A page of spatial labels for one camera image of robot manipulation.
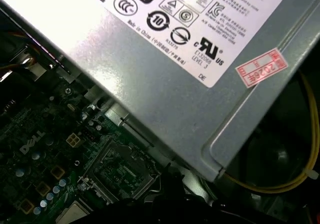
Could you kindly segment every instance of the white label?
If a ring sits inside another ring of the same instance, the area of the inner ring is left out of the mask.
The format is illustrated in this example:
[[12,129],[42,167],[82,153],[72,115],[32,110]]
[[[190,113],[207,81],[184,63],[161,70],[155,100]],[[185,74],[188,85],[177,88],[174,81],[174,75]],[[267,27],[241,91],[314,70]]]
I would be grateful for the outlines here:
[[99,0],[207,87],[213,87],[282,0]]

